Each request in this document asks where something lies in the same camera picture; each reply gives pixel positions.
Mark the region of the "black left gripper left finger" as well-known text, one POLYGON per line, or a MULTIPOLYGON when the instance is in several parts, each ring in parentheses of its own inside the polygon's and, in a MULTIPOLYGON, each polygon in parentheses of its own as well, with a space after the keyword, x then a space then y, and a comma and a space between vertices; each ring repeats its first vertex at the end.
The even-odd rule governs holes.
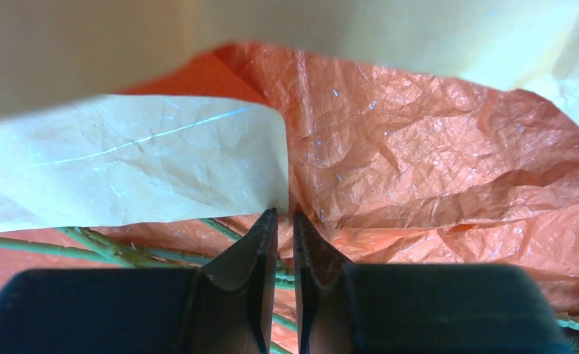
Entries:
POLYGON ((0 291, 0 353, 267 353, 278 213, 194 268, 32 269, 0 291))

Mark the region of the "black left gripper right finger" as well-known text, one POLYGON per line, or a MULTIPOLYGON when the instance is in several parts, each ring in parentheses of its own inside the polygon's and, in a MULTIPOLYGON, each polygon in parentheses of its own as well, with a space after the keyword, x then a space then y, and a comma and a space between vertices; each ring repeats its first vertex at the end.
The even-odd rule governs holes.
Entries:
POLYGON ((568 353, 525 271, 355 263, 294 215, 301 353, 568 353))

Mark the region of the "orange yellow wrapping paper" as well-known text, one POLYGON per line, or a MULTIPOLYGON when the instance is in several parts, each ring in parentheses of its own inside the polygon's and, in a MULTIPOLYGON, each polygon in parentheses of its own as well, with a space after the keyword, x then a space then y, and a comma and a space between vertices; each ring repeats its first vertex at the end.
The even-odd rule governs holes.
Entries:
POLYGON ((1 235, 210 256, 267 207, 575 311, 579 1, 0 1, 1 235))

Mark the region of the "orange flower bouquet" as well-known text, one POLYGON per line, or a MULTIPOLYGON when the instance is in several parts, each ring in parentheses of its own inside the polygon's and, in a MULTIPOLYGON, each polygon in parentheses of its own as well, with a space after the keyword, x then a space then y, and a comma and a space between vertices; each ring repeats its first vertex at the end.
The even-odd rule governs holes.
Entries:
MULTIPOLYGON (((227 237, 238 241, 242 235, 214 218, 202 218, 200 222, 227 237)), ((213 260, 211 257, 192 254, 185 251, 162 249, 153 246, 137 246, 135 243, 123 243, 107 235, 81 227, 56 228, 60 233, 84 245, 86 248, 62 246, 52 243, 40 243, 0 237, 0 249, 28 251, 50 256, 88 260, 99 263, 111 263, 126 268, 142 267, 184 267, 197 268, 213 260)), ((275 286, 281 290, 295 290, 294 270, 277 259, 275 286)), ((281 314, 272 314, 273 323, 297 333, 297 323, 281 314)))

